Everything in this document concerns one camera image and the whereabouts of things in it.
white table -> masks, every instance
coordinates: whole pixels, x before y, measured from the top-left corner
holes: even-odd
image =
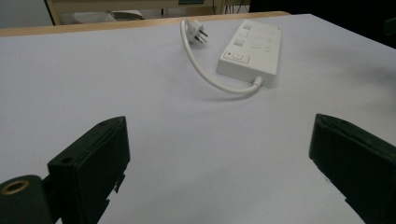
[[[47,162],[93,125],[126,116],[132,160],[100,223],[363,223],[308,158],[317,113],[396,145],[396,50],[312,15],[282,28],[279,82],[218,91],[178,24],[0,38],[0,182]],[[208,73],[241,20],[205,21]]]

plug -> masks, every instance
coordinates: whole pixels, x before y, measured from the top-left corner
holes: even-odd
[[[204,44],[203,41],[207,42],[202,35],[207,37],[207,34],[204,32],[204,26],[198,22],[198,20],[194,20],[193,22],[186,20],[186,35],[189,43],[196,44],[201,43]]]

